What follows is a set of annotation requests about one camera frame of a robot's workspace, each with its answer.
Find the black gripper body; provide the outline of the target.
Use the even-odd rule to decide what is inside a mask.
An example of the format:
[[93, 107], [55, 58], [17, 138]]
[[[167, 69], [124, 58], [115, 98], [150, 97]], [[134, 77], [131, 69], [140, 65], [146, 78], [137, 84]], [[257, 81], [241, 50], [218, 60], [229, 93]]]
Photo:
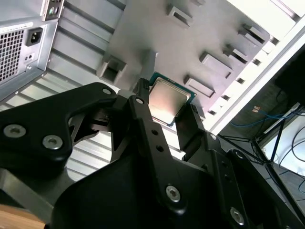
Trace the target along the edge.
[[221, 209], [212, 177], [202, 168], [174, 160], [186, 198], [176, 215], [156, 197], [149, 171], [137, 155], [126, 156], [67, 188], [52, 211], [51, 229], [248, 229], [243, 205]]

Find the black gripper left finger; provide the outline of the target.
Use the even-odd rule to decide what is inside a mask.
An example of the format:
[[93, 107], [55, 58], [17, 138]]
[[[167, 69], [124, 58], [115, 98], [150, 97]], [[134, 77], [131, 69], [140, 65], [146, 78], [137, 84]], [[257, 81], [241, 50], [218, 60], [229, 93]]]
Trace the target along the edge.
[[1, 112], [1, 191], [37, 217], [51, 217], [61, 194], [76, 183], [66, 170], [73, 146], [107, 131], [113, 162], [141, 157], [157, 200], [183, 214], [187, 200], [178, 190], [181, 176], [149, 111], [149, 89], [145, 79], [132, 92], [119, 93], [92, 83]]

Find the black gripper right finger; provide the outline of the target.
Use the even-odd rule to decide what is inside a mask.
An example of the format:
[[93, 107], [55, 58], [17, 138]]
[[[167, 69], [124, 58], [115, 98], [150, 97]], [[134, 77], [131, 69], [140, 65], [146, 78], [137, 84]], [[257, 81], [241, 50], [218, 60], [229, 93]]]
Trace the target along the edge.
[[234, 229], [303, 229], [305, 215], [276, 173], [265, 164], [279, 193], [237, 149], [225, 152], [206, 131], [197, 108], [186, 104], [175, 118], [183, 160], [205, 169], [213, 178], [222, 215]]

